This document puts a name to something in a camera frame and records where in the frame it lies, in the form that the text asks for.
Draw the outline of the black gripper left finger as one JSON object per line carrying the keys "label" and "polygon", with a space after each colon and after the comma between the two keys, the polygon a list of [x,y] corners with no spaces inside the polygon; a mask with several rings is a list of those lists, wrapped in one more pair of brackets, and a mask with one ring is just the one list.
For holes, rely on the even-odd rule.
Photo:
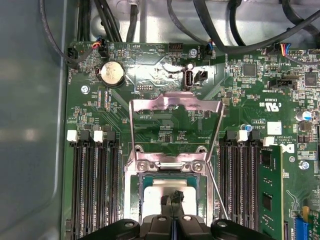
{"label": "black gripper left finger", "polygon": [[170,214],[152,214],[142,223],[133,219],[121,219],[102,227],[82,240],[170,240],[173,218]]}

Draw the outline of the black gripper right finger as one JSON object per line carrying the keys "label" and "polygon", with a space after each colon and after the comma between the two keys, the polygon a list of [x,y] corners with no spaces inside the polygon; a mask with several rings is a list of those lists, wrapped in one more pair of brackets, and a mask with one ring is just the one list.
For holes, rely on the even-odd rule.
{"label": "black gripper right finger", "polygon": [[227,219],[217,219],[208,226],[202,217],[185,214],[184,194],[172,195],[173,232],[178,240],[271,240],[272,237]]}

